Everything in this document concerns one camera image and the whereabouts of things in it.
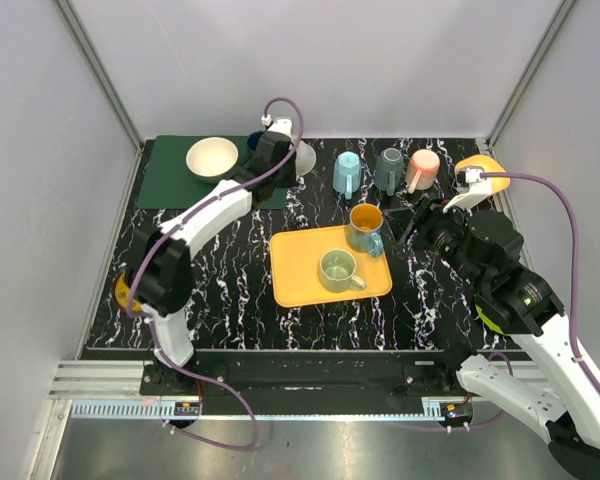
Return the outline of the pale blue-grey mug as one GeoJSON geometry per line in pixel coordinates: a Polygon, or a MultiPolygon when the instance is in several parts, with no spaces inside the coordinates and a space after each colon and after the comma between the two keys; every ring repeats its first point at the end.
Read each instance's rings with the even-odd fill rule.
{"type": "Polygon", "coordinates": [[[316,163],[316,152],[314,148],[302,140],[296,150],[296,175],[303,177],[311,172],[316,163]]]}

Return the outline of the pink mug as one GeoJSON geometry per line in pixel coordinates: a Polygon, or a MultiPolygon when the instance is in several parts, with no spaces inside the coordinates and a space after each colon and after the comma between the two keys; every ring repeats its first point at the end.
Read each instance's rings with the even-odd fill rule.
{"type": "Polygon", "coordinates": [[[424,191],[430,188],[440,167],[438,155],[428,149],[420,149],[411,156],[407,171],[406,184],[409,194],[415,191],[424,191]]]}

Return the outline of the grey-blue faceted mug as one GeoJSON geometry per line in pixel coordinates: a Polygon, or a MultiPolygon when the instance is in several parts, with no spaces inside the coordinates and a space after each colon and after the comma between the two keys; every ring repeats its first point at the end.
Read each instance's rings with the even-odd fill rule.
{"type": "Polygon", "coordinates": [[[394,196],[398,189],[404,169],[404,157],[396,148],[384,149],[376,162],[374,172],[375,186],[386,193],[394,196]]]}

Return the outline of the light blue faceted mug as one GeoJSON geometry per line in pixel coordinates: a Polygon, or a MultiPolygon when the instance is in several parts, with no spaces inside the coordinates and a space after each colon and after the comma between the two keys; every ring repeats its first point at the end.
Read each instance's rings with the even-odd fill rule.
{"type": "Polygon", "coordinates": [[[334,164],[333,189],[351,200],[361,184],[361,161],[358,154],[350,151],[338,155],[334,164]]]}

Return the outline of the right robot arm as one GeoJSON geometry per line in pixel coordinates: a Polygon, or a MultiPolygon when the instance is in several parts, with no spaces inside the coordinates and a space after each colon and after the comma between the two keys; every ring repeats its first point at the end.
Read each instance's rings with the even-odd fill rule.
{"type": "Polygon", "coordinates": [[[469,286],[482,322],[521,347],[551,387],[536,389],[455,345],[434,371],[437,390],[485,398],[540,437],[570,475],[600,479],[600,387],[575,360],[573,350],[581,344],[569,336],[562,302],[545,279],[521,264],[524,239],[512,222],[498,211],[468,215],[427,197],[383,215],[398,242],[435,252],[452,267],[469,286]]]}

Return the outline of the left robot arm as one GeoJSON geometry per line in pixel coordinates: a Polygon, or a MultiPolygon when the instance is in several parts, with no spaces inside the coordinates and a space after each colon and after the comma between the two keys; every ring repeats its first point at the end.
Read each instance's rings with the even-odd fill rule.
{"type": "Polygon", "coordinates": [[[148,324],[154,354],[167,365],[161,384],[173,395],[188,394],[196,382],[186,365],[194,355],[184,313],[194,287],[191,261],[222,229],[293,184],[298,145],[286,119],[260,132],[247,158],[228,138],[196,141],[182,156],[184,172],[206,195],[179,216],[137,232],[124,274],[125,307],[148,324]]]}

